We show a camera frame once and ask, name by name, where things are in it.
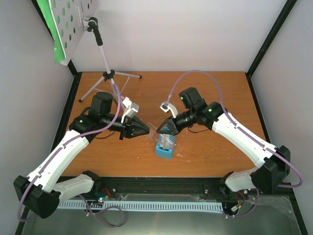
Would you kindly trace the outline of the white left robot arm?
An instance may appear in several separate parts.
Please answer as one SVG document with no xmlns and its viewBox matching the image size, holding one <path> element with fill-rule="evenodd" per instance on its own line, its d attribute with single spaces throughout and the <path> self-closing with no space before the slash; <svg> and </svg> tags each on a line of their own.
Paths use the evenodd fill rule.
<svg viewBox="0 0 313 235">
<path fill-rule="evenodd" d="M 102 191 L 100 177 L 91 171 L 61 183 L 57 181 L 74 158 L 103 131 L 119 132 L 120 140 L 149 134 L 150 127 L 136 117 L 137 112 L 138 105 L 128 98 L 115 99 L 111 93 L 97 92 L 50 155 L 28 176 L 14 180 L 20 206 L 44 219 L 60 203 L 79 194 L 98 196 Z"/>
</svg>

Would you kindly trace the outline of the clear plastic metronome cover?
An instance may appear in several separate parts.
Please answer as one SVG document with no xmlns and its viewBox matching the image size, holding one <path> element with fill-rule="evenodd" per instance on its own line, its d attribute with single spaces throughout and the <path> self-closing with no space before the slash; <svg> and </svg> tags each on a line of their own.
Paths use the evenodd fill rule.
<svg viewBox="0 0 313 235">
<path fill-rule="evenodd" d="M 175 144 L 174 141 L 170 139 L 170 135 L 161 135 L 157 133 L 157 128 L 150 122 L 147 124 L 150 127 L 150 133 L 147 135 L 148 138 L 155 141 L 162 149 L 173 149 Z"/>
</svg>

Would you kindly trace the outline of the blue metronome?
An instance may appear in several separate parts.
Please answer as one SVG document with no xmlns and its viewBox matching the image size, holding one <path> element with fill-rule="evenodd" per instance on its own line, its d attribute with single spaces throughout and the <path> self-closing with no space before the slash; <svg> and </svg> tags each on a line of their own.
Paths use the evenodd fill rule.
<svg viewBox="0 0 313 235">
<path fill-rule="evenodd" d="M 176 146 L 175 136 L 156 132 L 156 140 L 155 155 L 163 159 L 172 159 Z"/>
</svg>

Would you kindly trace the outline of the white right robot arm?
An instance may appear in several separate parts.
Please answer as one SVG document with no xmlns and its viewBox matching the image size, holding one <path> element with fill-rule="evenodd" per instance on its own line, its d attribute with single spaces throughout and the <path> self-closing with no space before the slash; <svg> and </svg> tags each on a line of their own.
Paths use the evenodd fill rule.
<svg viewBox="0 0 313 235">
<path fill-rule="evenodd" d="M 223 194 L 244 189 L 272 194 L 282 184 L 290 173 L 286 163 L 291 159 L 288 148 L 283 145 L 276 147 L 261 139 L 223 110 L 221 104 L 207 104 L 194 87 L 182 91 L 179 96 L 187 110 L 178 113 L 174 105 L 162 102 L 161 110 L 172 115 L 157 128 L 157 133 L 175 136 L 194 124 L 202 125 L 226 138 L 254 164 L 252 169 L 226 174 L 221 180 L 220 191 Z"/>
</svg>

